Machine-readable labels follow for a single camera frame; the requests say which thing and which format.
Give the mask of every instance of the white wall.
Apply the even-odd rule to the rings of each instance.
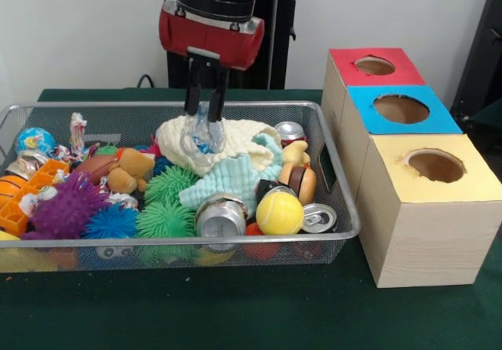
[[[288,88],[321,88],[330,47],[401,46],[449,104],[485,0],[297,0]],[[166,86],[162,0],[0,0],[0,105],[45,87]]]
[[[327,49],[399,46],[451,104],[485,0],[297,0],[289,88],[322,86]]]
[[[37,100],[45,87],[122,88],[143,73],[167,85],[158,40],[162,0],[0,0],[0,94]],[[2,73],[2,61],[5,72]]]

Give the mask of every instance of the purple spiky ball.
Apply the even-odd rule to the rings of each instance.
[[[41,201],[31,218],[35,231],[22,239],[80,238],[90,218],[109,205],[108,194],[100,193],[90,179],[90,173],[71,173],[64,183],[56,185],[57,195]]]

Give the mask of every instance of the green spiky ball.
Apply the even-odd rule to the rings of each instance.
[[[117,155],[118,153],[118,147],[115,146],[114,144],[106,144],[105,146],[102,146],[96,150],[95,155]]]
[[[179,166],[168,167],[165,172],[148,182],[144,200],[147,205],[153,202],[180,205],[180,192],[191,187],[197,180],[198,176],[190,170]]]
[[[183,206],[153,202],[136,219],[138,238],[183,238],[195,236],[195,213]],[[162,264],[173,258],[188,259],[193,246],[145,246],[140,257],[146,264]]]

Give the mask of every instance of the orange plastic toy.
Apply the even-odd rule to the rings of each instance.
[[[40,188],[53,185],[57,170],[68,172],[70,167],[64,162],[49,159],[40,170],[0,209],[0,227],[10,235],[21,236],[26,232],[28,217],[21,211],[19,202],[28,193],[38,194]]]
[[[19,176],[0,178],[0,209],[26,185],[26,180]]]

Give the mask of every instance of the red box top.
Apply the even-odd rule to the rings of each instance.
[[[425,81],[401,48],[331,49],[346,86],[423,86]]]

